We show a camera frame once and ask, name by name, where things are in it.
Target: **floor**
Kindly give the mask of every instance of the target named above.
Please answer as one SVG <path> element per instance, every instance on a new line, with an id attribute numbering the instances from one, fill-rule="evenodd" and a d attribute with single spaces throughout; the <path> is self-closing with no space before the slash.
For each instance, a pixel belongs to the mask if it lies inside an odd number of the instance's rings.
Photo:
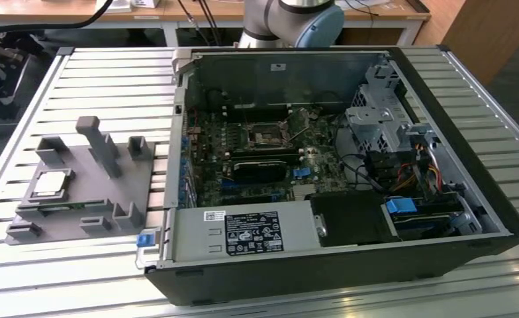
<path id="1" fill-rule="evenodd" d="M 144 33 L 155 45 L 163 46 L 166 44 L 159 30 L 146 30 Z M 51 31 L 46 35 L 49 41 L 42 42 L 42 44 L 51 54 L 59 46 L 119 47 L 127 45 L 126 30 L 65 30 Z M 230 42 L 230 38 L 234 36 L 236 35 L 226 34 L 226 42 Z M 179 31 L 179 43 L 184 46 L 203 45 L 203 41 L 196 37 L 196 35 L 183 30 Z M 25 107 L 30 102 L 47 67 L 49 61 L 31 58 L 29 68 L 25 73 L 25 80 L 22 80 L 14 99 L 21 106 L 19 116 L 22 115 Z M 487 86 L 487 90 L 519 124 L 519 49 L 493 81 Z M 11 131 L 14 130 L 15 124 L 17 121 L 10 123 L 0 120 L 0 154 L 10 137 Z"/>

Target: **warning label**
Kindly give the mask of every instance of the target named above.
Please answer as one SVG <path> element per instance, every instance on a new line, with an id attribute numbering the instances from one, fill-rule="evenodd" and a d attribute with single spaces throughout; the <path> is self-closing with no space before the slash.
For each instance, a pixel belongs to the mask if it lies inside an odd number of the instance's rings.
<path id="1" fill-rule="evenodd" d="M 276 212 L 226 215 L 226 253 L 230 256 L 283 251 Z"/>

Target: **blue latch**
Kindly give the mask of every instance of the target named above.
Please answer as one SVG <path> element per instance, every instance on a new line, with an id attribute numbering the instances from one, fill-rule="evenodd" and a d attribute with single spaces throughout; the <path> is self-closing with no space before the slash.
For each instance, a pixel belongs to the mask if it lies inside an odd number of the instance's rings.
<path id="1" fill-rule="evenodd" d="M 310 175 L 310 168 L 306 167 L 303 169 L 294 169 L 292 170 L 292 177 L 294 178 L 302 178 Z"/>
<path id="2" fill-rule="evenodd" d="M 413 213 L 416 206 L 408 197 L 393 197 L 385 203 L 388 213 Z"/>
<path id="3" fill-rule="evenodd" d="M 136 247 L 150 247 L 155 245 L 155 235 L 154 234 L 139 234 L 135 239 Z"/>

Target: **aluminum profile table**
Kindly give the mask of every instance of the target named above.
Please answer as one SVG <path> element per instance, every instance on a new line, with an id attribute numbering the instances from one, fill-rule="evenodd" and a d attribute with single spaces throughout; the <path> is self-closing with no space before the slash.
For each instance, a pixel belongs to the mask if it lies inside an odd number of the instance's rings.
<path id="1" fill-rule="evenodd" d="M 403 50 L 519 211 L 519 127 L 449 52 Z M 519 246 L 440 278 L 175 307 L 134 266 L 134 236 L 2 243 L 38 163 L 33 148 L 50 134 L 59 134 L 66 144 L 86 144 L 74 132 L 80 115 L 100 118 L 100 130 L 114 142 L 132 134 L 156 142 L 146 225 L 158 223 L 172 112 L 171 53 L 170 48 L 84 48 L 55 57 L 0 158 L 0 317 L 519 315 Z M 417 109 L 415 113 L 424 120 Z"/>

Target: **desk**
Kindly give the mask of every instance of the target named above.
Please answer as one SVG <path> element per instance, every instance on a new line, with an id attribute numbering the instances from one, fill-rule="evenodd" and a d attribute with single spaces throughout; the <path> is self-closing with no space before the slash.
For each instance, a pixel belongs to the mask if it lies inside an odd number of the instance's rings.
<path id="1" fill-rule="evenodd" d="M 200 6 L 191 0 L 182 0 L 199 27 L 210 27 Z M 243 3 L 224 3 L 208 0 L 208 7 L 220 28 L 242 28 Z M 348 10 L 344 28 L 400 28 L 399 45 L 412 44 L 428 13 L 417 13 L 405 0 L 371 7 L 377 17 Z M 0 0 L 0 25 L 15 23 L 77 22 L 94 13 L 94 0 Z M 156 8 L 131 8 L 127 13 L 103 15 L 87 28 L 162 28 L 167 46 L 178 46 L 176 29 L 192 27 L 175 0 L 160 0 Z"/>
<path id="2" fill-rule="evenodd" d="M 160 28 L 167 1 L 156 8 L 131 8 L 131 12 L 103 15 L 87 28 Z M 0 25 L 25 23 L 73 23 L 94 14 L 94 0 L 0 0 Z"/>
<path id="3" fill-rule="evenodd" d="M 432 17 L 416 45 L 444 44 L 487 84 L 519 48 L 519 1 L 421 0 Z"/>
<path id="4" fill-rule="evenodd" d="M 182 2 L 198 21 L 199 27 L 207 28 L 208 23 L 198 3 L 191 0 L 182 0 Z M 218 2 L 214 0 L 208 0 L 207 3 L 218 28 L 242 28 L 243 3 Z M 396 45 L 411 45 L 423 21 L 429 19 L 429 14 L 416 12 L 405 0 L 391 0 L 388 5 L 376 5 L 371 7 L 371 12 L 377 14 L 372 22 L 368 14 L 354 10 L 344 11 L 346 22 L 343 27 L 400 28 L 401 33 Z M 167 46 L 178 46 L 176 29 L 190 28 L 191 25 L 175 0 L 167 1 L 162 18 Z"/>

